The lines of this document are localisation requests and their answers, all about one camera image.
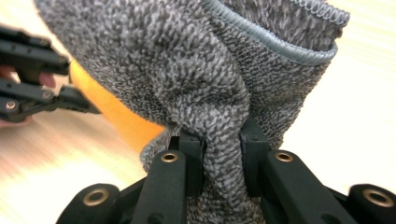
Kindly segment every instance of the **light wood surface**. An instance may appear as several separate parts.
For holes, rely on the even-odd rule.
[[[351,20],[282,148],[342,193],[359,183],[396,193],[396,2],[329,2]],[[54,38],[30,0],[0,0],[0,23]],[[0,129],[0,223],[54,223],[81,189],[124,189],[144,175],[138,154],[100,115],[43,112]]]

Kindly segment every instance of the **gray fabric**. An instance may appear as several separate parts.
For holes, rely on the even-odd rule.
[[[35,1],[99,83],[168,127],[144,149],[145,169],[180,128],[205,138],[207,184],[188,201],[190,223],[263,223],[259,200],[246,193],[239,130],[250,114],[279,148],[347,13],[319,0]]]

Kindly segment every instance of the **human hand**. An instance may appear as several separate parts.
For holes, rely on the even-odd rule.
[[[15,69],[13,67],[0,65],[0,78],[12,79],[13,72],[15,72]],[[55,88],[56,86],[55,78],[51,73],[41,73],[38,79],[42,85],[45,85],[47,87]],[[22,126],[29,123],[31,119],[32,117],[27,117],[26,120],[20,123],[12,123],[0,120],[0,128]]]

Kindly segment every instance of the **wooden table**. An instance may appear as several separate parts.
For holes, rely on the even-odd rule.
[[[396,2],[329,2],[351,20],[282,148],[342,193],[359,183],[396,193]],[[2,0],[0,23],[54,39],[29,0]],[[57,90],[64,78],[58,83]],[[81,189],[124,189],[144,175],[138,154],[102,116],[43,112],[27,126],[0,129],[0,223],[54,223]]]

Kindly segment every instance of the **orange cloth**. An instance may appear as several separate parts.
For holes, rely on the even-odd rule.
[[[121,138],[140,152],[164,127],[142,119],[94,80],[76,61],[70,64],[73,84],[102,112]]]

